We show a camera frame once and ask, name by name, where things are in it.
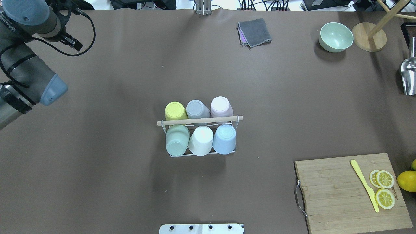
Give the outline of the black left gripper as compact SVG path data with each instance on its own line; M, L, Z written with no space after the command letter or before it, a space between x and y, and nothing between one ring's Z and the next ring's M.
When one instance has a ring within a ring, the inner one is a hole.
M81 51L83 44L79 40L72 37L66 31L60 31L57 35L52 37L52 42L61 42L77 51Z

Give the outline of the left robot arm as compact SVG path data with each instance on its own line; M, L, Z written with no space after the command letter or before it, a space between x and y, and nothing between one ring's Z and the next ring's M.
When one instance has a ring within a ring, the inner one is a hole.
M68 90L67 84L27 43L61 42L77 51L82 43L66 31L71 13L85 15L83 0L3 0L1 3L1 129L34 105L48 106Z

